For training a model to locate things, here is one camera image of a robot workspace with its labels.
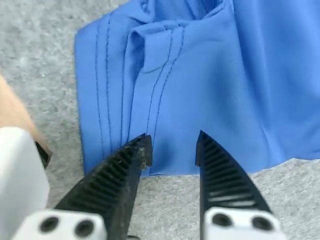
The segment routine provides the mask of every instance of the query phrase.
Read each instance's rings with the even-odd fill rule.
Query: gray carpet
[[[73,61],[78,28],[118,0],[1,0],[0,73],[49,139],[49,207],[79,180],[82,154]],[[320,161],[291,160],[252,176],[290,240],[320,239]],[[199,179],[142,179],[130,232],[142,240],[199,239]]]

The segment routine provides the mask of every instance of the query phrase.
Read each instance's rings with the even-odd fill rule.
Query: blue fabric
[[[318,0],[131,0],[85,26],[85,173],[142,133],[147,176],[198,174],[200,130],[250,173],[319,158],[319,26]]]

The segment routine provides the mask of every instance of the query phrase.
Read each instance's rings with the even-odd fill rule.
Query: dark blue stitching
[[[152,144],[154,145],[155,144],[155,140],[156,140],[156,134],[157,134],[157,125],[158,125],[158,118],[159,118],[159,112],[160,112],[160,105],[161,105],[161,99],[162,99],[162,96],[164,94],[164,90],[165,90],[165,87],[166,87],[166,83],[169,79],[169,75],[171,74],[171,71],[177,61],[177,59],[179,58],[180,56],[180,53],[181,53],[181,50],[184,46],[184,42],[185,42],[185,28],[183,27],[182,29],[182,40],[181,40],[181,45],[180,45],[180,49],[179,49],[179,52],[178,52],[178,55],[177,57],[174,59],[172,65],[171,65],[171,68],[165,78],[165,81],[164,81],[164,84],[162,86],[162,90],[161,90],[161,95],[160,95],[160,99],[159,99],[159,105],[158,105],[158,111],[157,111],[157,114],[156,114],[156,120],[155,120],[155,128],[154,128],[154,135],[153,135],[153,141],[152,141]]]
[[[171,48],[172,48],[172,40],[173,40],[173,30],[171,30],[171,39],[170,39],[170,46],[169,46],[169,53],[168,53],[168,57],[167,57],[167,60],[165,61],[164,65],[162,66],[161,68],[161,71],[153,85],[153,89],[152,89],[152,93],[151,93],[151,99],[150,99],[150,105],[149,105],[149,112],[148,112],[148,120],[147,120],[147,124],[146,124],[146,133],[148,132],[148,129],[149,129],[149,120],[150,120],[150,114],[151,114],[151,106],[152,106],[152,102],[153,102],[153,97],[154,97],[154,93],[155,93],[155,90],[156,90],[156,85],[160,79],[160,76],[162,75],[162,72],[164,71],[164,68],[167,64],[167,62],[169,61],[169,58],[170,58],[170,55],[171,55]]]
[[[99,128],[100,128],[100,137],[101,137],[101,146],[102,146],[102,158],[105,158],[105,151],[104,151],[104,140],[102,136],[102,127],[101,127],[101,117],[100,117],[100,103],[99,103],[99,84],[98,84],[98,36],[100,33],[100,21],[96,27],[96,36],[95,36],[95,63],[94,63],[94,70],[95,70],[95,83],[96,83],[96,102],[98,107],[98,119],[99,119]]]
[[[121,128],[120,128],[120,146],[122,145],[122,133],[124,125],[124,91],[125,91],[125,60],[126,60],[127,45],[124,47],[122,61],[122,95],[121,95]]]
[[[109,135],[110,135],[110,152],[112,152],[112,135],[111,135],[111,121],[110,121],[110,104],[109,104],[109,36],[110,36],[110,18],[111,14],[108,18],[107,30],[106,30],[106,57],[105,57],[105,65],[106,65],[106,105],[108,108],[108,124],[109,124]]]
[[[207,5],[206,5],[206,3],[205,3],[205,0],[202,0],[201,2],[202,2],[202,4],[203,4],[203,7],[204,7],[204,10],[206,11],[206,13],[209,13],[209,10],[208,10],[208,8],[207,8]]]

